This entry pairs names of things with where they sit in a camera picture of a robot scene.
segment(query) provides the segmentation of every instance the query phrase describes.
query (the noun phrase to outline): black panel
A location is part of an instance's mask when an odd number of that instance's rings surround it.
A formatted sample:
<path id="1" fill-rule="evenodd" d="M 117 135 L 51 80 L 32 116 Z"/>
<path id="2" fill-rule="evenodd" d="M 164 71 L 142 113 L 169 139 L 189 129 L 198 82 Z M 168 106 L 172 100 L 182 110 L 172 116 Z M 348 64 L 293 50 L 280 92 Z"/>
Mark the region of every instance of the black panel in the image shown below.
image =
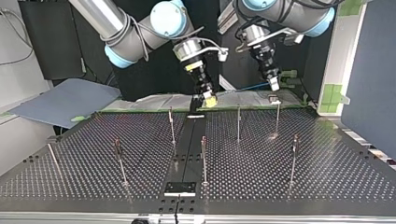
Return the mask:
<path id="1" fill-rule="evenodd" d="M 367 5 L 346 96 L 343 123 L 396 158 L 396 1 Z"/>
<path id="2" fill-rule="evenodd" d="M 99 34 L 93 27 L 73 8 L 73 18 L 76 24 L 79 44 L 81 46 L 82 57 L 86 66 L 97 75 L 99 82 L 106 82 L 112 72 L 111 63 L 105 55 L 105 43 L 100 39 Z M 95 80 L 95 76 L 90 74 L 86 79 Z"/>
<path id="3" fill-rule="evenodd" d="M 81 77 L 81 54 L 68 3 L 20 2 L 45 79 Z"/>

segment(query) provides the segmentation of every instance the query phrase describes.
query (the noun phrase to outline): green tape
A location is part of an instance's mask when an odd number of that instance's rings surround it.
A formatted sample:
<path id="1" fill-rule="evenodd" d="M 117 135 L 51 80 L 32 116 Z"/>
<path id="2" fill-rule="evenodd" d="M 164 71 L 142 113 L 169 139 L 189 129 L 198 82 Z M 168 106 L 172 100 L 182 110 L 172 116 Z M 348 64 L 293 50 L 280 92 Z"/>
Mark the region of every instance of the green tape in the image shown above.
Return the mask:
<path id="1" fill-rule="evenodd" d="M 320 104 L 320 113 L 336 113 L 341 103 L 342 85 L 326 84 Z"/>
<path id="2" fill-rule="evenodd" d="M 4 112 L 4 113 L 0 114 L 0 117 L 8 117 L 8 116 L 11 116 L 11 115 L 12 115 L 11 113 Z"/>
<path id="3" fill-rule="evenodd" d="M 361 0 L 346 0 L 343 2 L 338 10 L 338 16 L 354 16 L 359 15 L 363 3 Z"/>

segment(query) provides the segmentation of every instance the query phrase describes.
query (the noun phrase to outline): yellow object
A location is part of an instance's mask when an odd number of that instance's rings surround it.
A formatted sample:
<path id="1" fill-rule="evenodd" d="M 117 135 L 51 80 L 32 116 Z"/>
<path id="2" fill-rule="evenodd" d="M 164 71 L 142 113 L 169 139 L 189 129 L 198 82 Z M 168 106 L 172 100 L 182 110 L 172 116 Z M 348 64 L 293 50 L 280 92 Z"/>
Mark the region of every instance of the yellow object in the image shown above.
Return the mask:
<path id="1" fill-rule="evenodd" d="M 196 63 L 191 63 L 189 65 L 186 66 L 186 70 L 187 71 L 191 71 L 192 69 L 195 69 L 199 66 L 202 66 L 204 63 L 202 61 L 198 61 Z"/>
<path id="2" fill-rule="evenodd" d="M 216 96 L 209 97 L 205 99 L 206 107 L 213 107 L 218 104 L 218 98 Z"/>

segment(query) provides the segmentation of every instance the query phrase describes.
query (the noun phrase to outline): white cable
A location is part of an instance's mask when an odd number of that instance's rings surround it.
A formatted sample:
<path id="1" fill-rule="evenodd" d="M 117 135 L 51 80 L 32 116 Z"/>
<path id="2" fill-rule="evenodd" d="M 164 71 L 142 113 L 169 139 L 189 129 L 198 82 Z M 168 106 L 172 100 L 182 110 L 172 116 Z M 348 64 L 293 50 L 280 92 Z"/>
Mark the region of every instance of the white cable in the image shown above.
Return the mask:
<path id="1" fill-rule="evenodd" d="M 207 38 L 202 38 L 202 37 L 193 37 L 193 38 L 190 38 L 190 39 L 195 39 L 195 40 L 201 40 L 201 41 L 204 41 L 204 42 L 208 42 L 208 43 L 211 43 L 213 46 L 215 46 L 217 49 L 219 49 L 219 51 L 221 52 L 221 53 L 226 53 L 215 41 L 213 41 L 213 40 L 211 40 L 211 39 L 207 39 Z"/>
<path id="2" fill-rule="evenodd" d="M 16 14 L 15 12 L 11 11 L 11 10 L 8 9 L 8 8 L 0 7 L 0 11 L 3 13 L 4 19 L 6 19 L 6 22 L 7 22 L 8 26 L 9 26 L 11 29 L 13 29 L 14 32 L 17 34 L 18 38 L 19 38 L 27 47 L 29 47 L 29 48 L 31 49 L 31 48 L 32 48 L 32 45 L 29 43 L 29 38 L 28 38 L 26 26 L 25 26 L 25 24 L 23 23 L 22 18 L 21 18 L 20 16 L 18 16 L 18 14 Z M 9 20 L 9 18 L 8 18 L 8 16 L 7 16 L 7 13 L 8 13 L 8 14 L 11 14 L 12 16 L 14 16 L 14 17 L 19 21 L 19 23 L 21 24 L 21 27 L 22 27 L 22 29 L 23 29 L 23 32 L 25 33 L 26 39 L 24 39 L 24 38 L 20 35 L 20 33 L 18 32 L 17 28 L 15 28 L 14 24 L 12 24 L 12 22 Z"/>
<path id="3" fill-rule="evenodd" d="M 14 30 L 14 32 L 17 34 L 18 38 L 19 38 L 24 44 L 26 44 L 26 46 L 28 46 L 28 47 L 30 48 L 29 53 L 28 53 L 25 57 L 23 57 L 23 58 L 21 58 L 21 59 L 18 59 L 18 60 L 15 60 L 15 61 L 12 61 L 12 62 L 0 63 L 0 66 L 1 66 L 1 65 L 7 65 L 7 64 L 13 64 L 13 63 L 19 63 L 19 62 L 22 62 L 22 61 L 24 61 L 24 60 L 30 58 L 30 56 L 34 53 L 34 51 L 33 51 L 32 45 L 28 42 L 28 40 L 29 40 L 28 36 L 29 36 L 29 35 L 27 34 L 26 26 L 25 26 L 25 24 L 24 24 L 22 18 L 21 18 L 20 16 L 18 16 L 18 14 L 16 14 L 15 12 L 11 11 L 11 10 L 8 9 L 8 8 L 0 7 L 0 12 L 1 12 L 1 14 L 3 14 L 4 18 L 6 19 L 7 24 L 8 24 L 8 25 Z M 15 18 L 18 19 L 18 21 L 21 23 L 22 29 L 23 29 L 23 31 L 24 31 L 24 33 L 25 33 L 25 36 L 26 36 L 27 40 L 25 40 L 23 37 L 21 37 L 20 33 L 18 33 L 18 31 L 17 31 L 17 29 L 15 28 L 15 26 L 12 24 L 12 22 L 11 22 L 11 21 L 9 20 L 9 18 L 7 17 L 6 13 L 11 14 L 11 15 L 13 15 Z"/>

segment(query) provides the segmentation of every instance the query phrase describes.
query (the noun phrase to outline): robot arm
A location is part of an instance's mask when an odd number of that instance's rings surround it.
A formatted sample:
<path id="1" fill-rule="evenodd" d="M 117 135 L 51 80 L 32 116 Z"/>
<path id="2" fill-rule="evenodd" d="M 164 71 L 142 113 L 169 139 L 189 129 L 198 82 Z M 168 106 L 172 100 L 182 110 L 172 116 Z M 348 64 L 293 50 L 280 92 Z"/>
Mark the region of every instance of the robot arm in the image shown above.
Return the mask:
<path id="1" fill-rule="evenodd" d="M 236 37 L 259 63 L 262 78 L 269 82 L 273 91 L 279 90 L 277 76 L 281 71 L 274 59 L 276 43 L 270 38 L 286 34 L 285 44 L 290 40 L 300 43 L 304 35 L 316 37 L 323 34 L 334 18 L 332 7 L 341 2 L 343 0 L 334 0 L 332 4 L 319 0 L 234 0 L 238 19 L 243 23 L 238 30 L 241 35 Z M 267 21 L 285 28 L 271 34 Z"/>
<path id="2" fill-rule="evenodd" d="M 195 81 L 196 91 L 206 101 L 206 106 L 217 103 L 210 76 L 205 69 L 204 54 L 219 52 L 224 62 L 228 50 L 211 40 L 195 36 L 187 10 L 181 0 L 158 3 L 149 16 L 140 22 L 118 8 L 111 0 L 69 0 L 106 42 L 109 60 L 120 68 L 149 60 L 149 53 L 172 40 L 174 53 Z M 210 42 L 215 47 L 205 47 Z"/>

